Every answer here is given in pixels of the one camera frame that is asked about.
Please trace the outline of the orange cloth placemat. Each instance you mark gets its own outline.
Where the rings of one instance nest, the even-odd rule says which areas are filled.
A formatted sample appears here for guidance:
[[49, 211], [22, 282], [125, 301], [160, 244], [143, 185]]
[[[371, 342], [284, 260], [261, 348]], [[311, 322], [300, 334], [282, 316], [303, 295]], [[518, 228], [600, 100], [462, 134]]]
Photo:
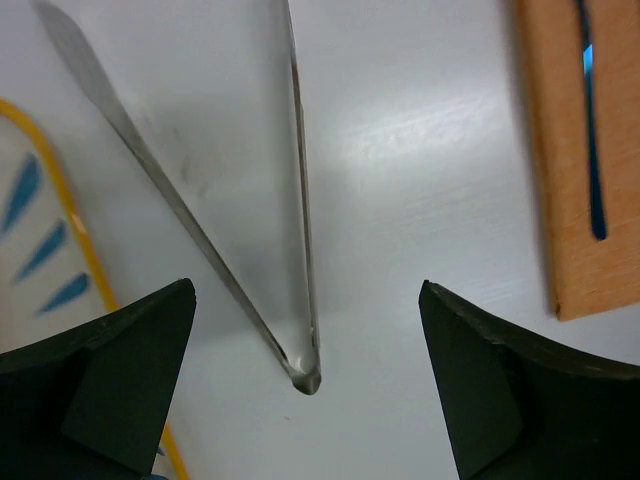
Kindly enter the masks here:
[[639, 5], [516, 1], [551, 307], [639, 299]]

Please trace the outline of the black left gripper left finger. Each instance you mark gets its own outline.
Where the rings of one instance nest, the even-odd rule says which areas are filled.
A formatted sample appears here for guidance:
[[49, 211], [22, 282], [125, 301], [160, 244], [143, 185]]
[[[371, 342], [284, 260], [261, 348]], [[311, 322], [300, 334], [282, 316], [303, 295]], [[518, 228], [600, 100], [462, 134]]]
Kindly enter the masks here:
[[195, 310], [180, 279], [2, 354], [2, 478], [148, 478]]

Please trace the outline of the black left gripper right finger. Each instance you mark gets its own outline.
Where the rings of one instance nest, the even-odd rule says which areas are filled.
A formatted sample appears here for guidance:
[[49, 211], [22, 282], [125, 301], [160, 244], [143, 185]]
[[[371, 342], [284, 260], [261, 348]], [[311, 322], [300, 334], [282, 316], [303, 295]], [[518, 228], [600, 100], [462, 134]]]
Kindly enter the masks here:
[[421, 321], [461, 479], [636, 479], [639, 369], [426, 281]]

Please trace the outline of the blue patterned yellow-rimmed tray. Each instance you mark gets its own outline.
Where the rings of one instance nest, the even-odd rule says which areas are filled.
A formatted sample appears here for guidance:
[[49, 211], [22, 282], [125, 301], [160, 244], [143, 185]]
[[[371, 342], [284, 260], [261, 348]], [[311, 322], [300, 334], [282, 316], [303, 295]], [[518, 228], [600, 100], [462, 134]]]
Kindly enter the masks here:
[[[120, 306], [46, 134], [1, 105], [1, 356]], [[167, 423], [146, 479], [184, 479]]]

